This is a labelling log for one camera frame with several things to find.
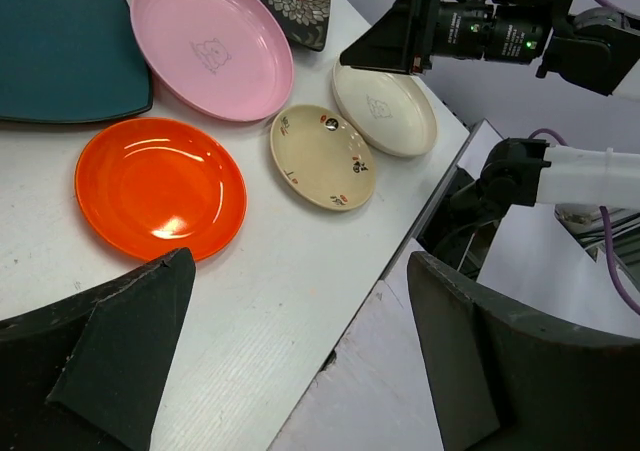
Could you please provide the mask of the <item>teal square plate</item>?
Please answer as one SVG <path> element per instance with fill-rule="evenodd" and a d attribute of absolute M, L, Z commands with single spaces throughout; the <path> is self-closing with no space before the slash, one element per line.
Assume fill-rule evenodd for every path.
<path fill-rule="evenodd" d="M 1 118 L 80 124 L 153 105 L 127 0 L 1 0 Z"/>

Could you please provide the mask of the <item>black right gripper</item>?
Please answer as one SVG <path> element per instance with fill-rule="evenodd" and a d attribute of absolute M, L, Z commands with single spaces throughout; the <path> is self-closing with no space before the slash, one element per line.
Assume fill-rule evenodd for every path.
<path fill-rule="evenodd" d="M 339 56 L 342 66 L 421 74 L 431 56 L 529 64 L 573 0 L 396 0 Z"/>

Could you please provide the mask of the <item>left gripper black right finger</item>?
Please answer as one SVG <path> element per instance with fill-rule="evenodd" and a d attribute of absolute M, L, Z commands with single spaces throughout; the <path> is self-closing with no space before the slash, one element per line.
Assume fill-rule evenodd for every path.
<path fill-rule="evenodd" d="M 639 342 L 472 281 L 425 252 L 407 265 L 447 450 L 635 450 Z"/>

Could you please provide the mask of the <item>pink round plate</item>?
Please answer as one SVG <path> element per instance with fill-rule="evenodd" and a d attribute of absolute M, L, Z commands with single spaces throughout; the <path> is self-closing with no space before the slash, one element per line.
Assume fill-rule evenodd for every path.
<path fill-rule="evenodd" d="M 292 52 L 259 0 L 131 0 L 130 12 L 152 71 L 196 110 L 252 122 L 288 101 Z"/>

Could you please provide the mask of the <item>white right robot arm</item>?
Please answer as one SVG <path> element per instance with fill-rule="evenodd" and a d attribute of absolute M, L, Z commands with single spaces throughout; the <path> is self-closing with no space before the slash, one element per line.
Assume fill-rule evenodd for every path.
<path fill-rule="evenodd" d="M 339 57 L 358 70 L 416 75 L 433 57 L 538 63 L 603 96 L 639 96 L 639 19 L 611 7 L 572 14 L 573 0 L 396 0 Z M 569 204 L 635 209 L 639 158 L 551 145 L 539 136 L 506 139 L 480 176 L 452 194 L 423 233 L 424 247 L 455 266 L 473 235 L 514 205 Z"/>

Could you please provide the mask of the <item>orange round plate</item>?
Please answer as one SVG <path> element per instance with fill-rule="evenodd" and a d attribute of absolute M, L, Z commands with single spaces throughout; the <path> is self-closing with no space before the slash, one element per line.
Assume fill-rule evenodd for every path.
<path fill-rule="evenodd" d="M 79 156 L 74 190 L 93 231 L 142 260 L 175 248 L 197 261 L 215 255 L 238 234 L 248 206 L 231 154 L 168 118 L 131 119 L 98 133 Z"/>

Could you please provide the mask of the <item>white round plate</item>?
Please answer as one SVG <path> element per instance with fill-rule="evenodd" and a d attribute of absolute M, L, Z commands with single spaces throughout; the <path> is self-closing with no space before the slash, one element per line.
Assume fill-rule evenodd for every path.
<path fill-rule="evenodd" d="M 340 112 L 368 144 L 403 158 L 423 156 L 433 149 L 438 135 L 436 115 L 412 77 L 335 62 L 331 85 Z"/>

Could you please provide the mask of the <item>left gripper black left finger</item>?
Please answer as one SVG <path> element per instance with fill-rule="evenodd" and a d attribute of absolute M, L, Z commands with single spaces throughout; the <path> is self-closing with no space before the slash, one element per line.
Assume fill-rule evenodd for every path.
<path fill-rule="evenodd" d="M 195 273 L 175 249 L 2 320 L 2 449 L 149 449 Z"/>

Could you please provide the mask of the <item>beige patterned round plate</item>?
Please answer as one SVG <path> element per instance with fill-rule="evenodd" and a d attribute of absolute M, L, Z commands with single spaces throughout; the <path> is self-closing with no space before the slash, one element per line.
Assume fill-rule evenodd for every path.
<path fill-rule="evenodd" d="M 270 149 L 287 184 L 321 208 L 354 210 L 374 194 L 376 165 L 367 143 L 329 109 L 300 104 L 282 110 L 272 122 Z"/>

